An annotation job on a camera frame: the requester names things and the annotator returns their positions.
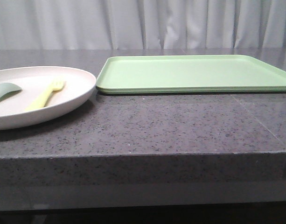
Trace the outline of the white round plate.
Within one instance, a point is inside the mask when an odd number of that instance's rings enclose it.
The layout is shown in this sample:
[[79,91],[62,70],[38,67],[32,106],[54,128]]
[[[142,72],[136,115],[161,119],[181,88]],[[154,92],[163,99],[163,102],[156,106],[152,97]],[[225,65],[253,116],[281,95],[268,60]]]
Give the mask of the white round plate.
[[[57,77],[65,81],[64,88],[53,93],[44,108],[26,112],[27,106]],[[40,124],[75,110],[93,93],[96,78],[76,68],[35,66],[0,70],[0,83],[22,88],[0,101],[0,130],[8,130]]]

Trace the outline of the light green tray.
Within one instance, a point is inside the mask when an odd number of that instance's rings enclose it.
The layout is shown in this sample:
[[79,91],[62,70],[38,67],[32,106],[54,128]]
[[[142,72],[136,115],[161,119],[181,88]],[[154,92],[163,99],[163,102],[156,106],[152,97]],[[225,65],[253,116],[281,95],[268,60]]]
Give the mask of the light green tray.
[[244,55],[115,56],[96,88],[107,94],[281,92],[286,71]]

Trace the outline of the white curtain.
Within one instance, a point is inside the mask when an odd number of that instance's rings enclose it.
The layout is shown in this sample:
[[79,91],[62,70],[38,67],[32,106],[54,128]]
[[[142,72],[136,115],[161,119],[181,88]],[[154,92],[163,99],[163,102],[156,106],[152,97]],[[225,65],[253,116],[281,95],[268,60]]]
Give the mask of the white curtain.
[[286,0],[0,0],[0,50],[286,48]]

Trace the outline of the green plastic spoon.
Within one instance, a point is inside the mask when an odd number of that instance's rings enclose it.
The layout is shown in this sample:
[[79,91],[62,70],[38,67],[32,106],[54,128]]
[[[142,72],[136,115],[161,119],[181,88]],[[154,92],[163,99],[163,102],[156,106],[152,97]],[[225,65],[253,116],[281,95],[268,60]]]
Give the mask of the green plastic spoon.
[[13,83],[0,84],[0,102],[21,92],[22,88]]

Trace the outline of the yellow plastic fork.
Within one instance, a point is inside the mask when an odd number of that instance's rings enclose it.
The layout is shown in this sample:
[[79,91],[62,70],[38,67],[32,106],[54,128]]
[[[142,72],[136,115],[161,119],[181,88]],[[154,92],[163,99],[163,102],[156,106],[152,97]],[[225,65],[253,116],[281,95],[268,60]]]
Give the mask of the yellow plastic fork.
[[54,79],[44,91],[24,110],[25,112],[44,108],[51,94],[61,91],[65,86],[65,81]]

